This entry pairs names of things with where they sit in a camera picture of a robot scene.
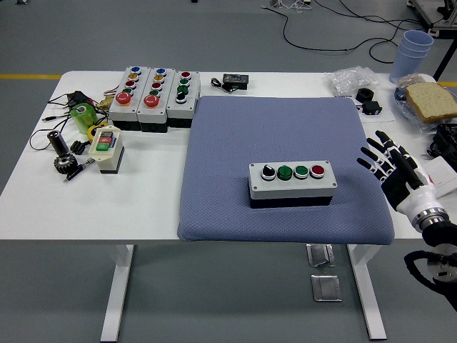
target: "white table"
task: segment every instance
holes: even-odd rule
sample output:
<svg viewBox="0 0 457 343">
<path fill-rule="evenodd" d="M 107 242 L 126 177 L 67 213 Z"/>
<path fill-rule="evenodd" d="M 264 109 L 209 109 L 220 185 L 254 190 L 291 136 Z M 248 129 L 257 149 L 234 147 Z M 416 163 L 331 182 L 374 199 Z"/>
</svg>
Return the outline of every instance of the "white table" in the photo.
<svg viewBox="0 0 457 343">
<path fill-rule="evenodd" d="M 117 86 L 122 74 L 122 71 L 70 71 L 62 76 L 51 98 L 81 90 L 100 101 L 105 90 Z M 229 96 L 333 96 L 324 74 L 245 74 L 249 74 L 248 90 L 238 90 Z M 222 73 L 201 73 L 201 95 L 228 96 L 211 86 L 211 77 L 221 79 Z M 423 154 L 431 136 L 414 131 L 398 114 L 393 101 L 394 85 L 388 81 L 387 74 L 378 77 L 380 84 L 370 88 L 384 110 L 379 118 L 363 121 L 387 121 L 364 123 L 366 136 L 375 137 L 374 132 L 378 129 L 385 131 L 412 155 L 426 158 Z M 60 106 L 49 104 L 41 118 L 63 112 Z M 51 125 L 39 120 L 36 129 Z M 35 151 L 26 145 L 0 197 L 3 224 L 0 240 L 3 242 L 107 244 L 116 262 L 116 271 L 101 340 L 110 342 L 117 340 L 133 244 L 178 239 L 176 229 L 189 129 L 170 128 L 167 134 L 123 131 L 122 135 L 126 151 L 119 174 L 100 174 L 96 166 L 90 166 L 67 184 L 52 166 L 56 153 L 51 147 Z M 75 140 L 86 141 L 72 121 L 66 125 L 62 136 L 68 145 Z M 36 147 L 48 142 L 46 133 L 32 141 Z M 87 158 L 84 156 L 79 157 L 80 163 Z M 455 222 L 455 195 L 449 194 L 440 201 Z M 391 215 L 396 239 L 421 239 L 405 216 L 394 211 Z M 386 338 L 366 267 L 366 262 L 378 249 L 374 246 L 348 247 L 372 339 Z"/>
</svg>

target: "gray floor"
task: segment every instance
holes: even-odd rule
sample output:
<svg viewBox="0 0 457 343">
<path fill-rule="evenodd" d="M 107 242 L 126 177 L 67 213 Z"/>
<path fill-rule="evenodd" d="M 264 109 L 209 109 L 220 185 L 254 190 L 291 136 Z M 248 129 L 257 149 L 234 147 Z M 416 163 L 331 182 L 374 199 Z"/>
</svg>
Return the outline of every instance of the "gray floor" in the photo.
<svg viewBox="0 0 457 343">
<path fill-rule="evenodd" d="M 0 74 L 124 70 L 318 71 L 367 66 L 369 44 L 345 53 L 294 48 L 268 0 L 0 2 Z M 344 11 L 337 0 L 322 4 Z M 346 0 L 359 14 L 417 18 L 400 0 Z M 347 48 L 394 28 L 337 16 L 313 3 L 290 16 L 299 45 Z M 395 42 L 401 40 L 401 34 Z M 433 74 L 451 40 L 436 39 L 421 72 Z M 389 45 L 374 50 L 392 60 Z M 441 81 L 457 81 L 457 56 Z M 0 189 L 4 188 L 55 80 L 0 79 Z M 455 342 L 456 313 L 407 272 L 403 256 L 425 244 L 395 243 L 369 268 L 388 342 Z M 336 247 L 344 301 L 316 306 L 302 244 L 183 242 L 137 247 L 120 342 L 369 342 L 347 255 Z M 0 342 L 97 342 L 114 266 L 103 246 L 0 243 Z"/>
</svg>

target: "blue plastic cup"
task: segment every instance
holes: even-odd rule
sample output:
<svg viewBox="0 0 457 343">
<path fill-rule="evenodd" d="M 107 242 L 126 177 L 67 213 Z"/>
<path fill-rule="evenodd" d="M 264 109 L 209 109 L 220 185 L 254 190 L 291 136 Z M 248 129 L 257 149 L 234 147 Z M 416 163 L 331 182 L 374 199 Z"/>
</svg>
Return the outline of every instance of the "blue plastic cup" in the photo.
<svg viewBox="0 0 457 343">
<path fill-rule="evenodd" d="M 397 56 L 393 61 L 391 75 L 388 77 L 389 81 L 395 84 L 401 77 L 416 73 L 426 56 L 427 55 L 420 57 L 409 56 L 401 52 L 399 49 L 397 51 Z"/>
<path fill-rule="evenodd" d="M 433 44 L 433 38 L 426 32 L 409 30 L 404 33 L 401 43 L 408 49 L 428 51 Z"/>
<path fill-rule="evenodd" d="M 407 46 L 404 46 L 403 43 L 400 43 L 398 46 L 398 50 L 403 52 L 405 55 L 412 56 L 412 57 L 424 57 L 427 56 L 428 50 L 430 50 L 430 47 L 425 50 L 425 51 L 418 51 L 414 49 L 410 49 Z"/>
</svg>

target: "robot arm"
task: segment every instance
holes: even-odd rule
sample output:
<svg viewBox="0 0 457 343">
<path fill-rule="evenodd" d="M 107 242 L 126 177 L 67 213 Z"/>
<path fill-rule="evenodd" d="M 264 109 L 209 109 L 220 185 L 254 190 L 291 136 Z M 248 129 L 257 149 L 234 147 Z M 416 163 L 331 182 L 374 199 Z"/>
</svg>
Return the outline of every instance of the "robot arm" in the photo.
<svg viewBox="0 0 457 343">
<path fill-rule="evenodd" d="M 409 272 L 424 286 L 444 295 L 457 311 L 457 225 L 449 221 L 443 206 L 436 200 L 435 185 L 426 170 L 387 134 L 377 131 L 381 141 L 368 138 L 367 142 L 383 157 L 367 148 L 361 151 L 373 160 L 357 162 L 367 168 L 381 182 L 388 203 L 397 212 L 405 214 L 420 233 L 432 252 L 411 252 L 405 256 Z M 433 282 L 418 270 L 415 261 L 427 259 Z"/>
</svg>

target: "blue cushion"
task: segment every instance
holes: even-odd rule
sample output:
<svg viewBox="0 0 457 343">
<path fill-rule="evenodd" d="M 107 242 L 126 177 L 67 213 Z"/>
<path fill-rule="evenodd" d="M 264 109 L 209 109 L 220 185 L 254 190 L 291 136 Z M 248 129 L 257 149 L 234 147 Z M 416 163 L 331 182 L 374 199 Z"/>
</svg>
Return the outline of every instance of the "blue cushion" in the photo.
<svg viewBox="0 0 457 343">
<path fill-rule="evenodd" d="M 390 244 L 392 219 L 378 180 L 356 162 L 367 146 L 344 98 L 204 96 L 191 127 L 178 236 L 328 244 Z M 330 205 L 252 209 L 248 166 L 329 160 L 338 182 Z"/>
</svg>

